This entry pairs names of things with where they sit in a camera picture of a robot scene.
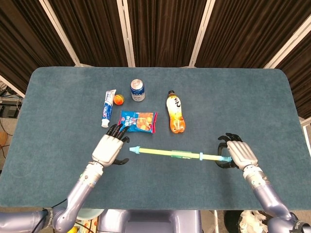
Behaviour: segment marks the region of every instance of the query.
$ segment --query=snack bag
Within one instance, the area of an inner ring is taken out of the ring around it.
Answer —
[[[139,113],[130,111],[121,111],[121,117],[119,124],[123,124],[120,131],[126,127],[130,126],[127,130],[128,132],[156,132],[156,117],[157,113]]]

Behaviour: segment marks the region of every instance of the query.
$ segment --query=black curtain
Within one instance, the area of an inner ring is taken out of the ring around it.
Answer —
[[[277,66],[288,77],[300,117],[311,117],[311,32]]]
[[[188,66],[206,0],[128,0],[135,65]]]
[[[196,67],[262,68],[311,14],[311,0],[217,0]]]
[[[26,92],[38,67],[73,66],[39,1],[0,1],[0,74]]]
[[[81,63],[126,67],[116,0],[50,0]]]

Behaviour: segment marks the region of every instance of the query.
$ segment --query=orange juice bottle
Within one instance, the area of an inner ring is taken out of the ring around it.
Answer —
[[[181,113],[181,102],[174,91],[169,91],[166,106],[170,115],[170,127],[173,133],[182,133],[186,124]]]

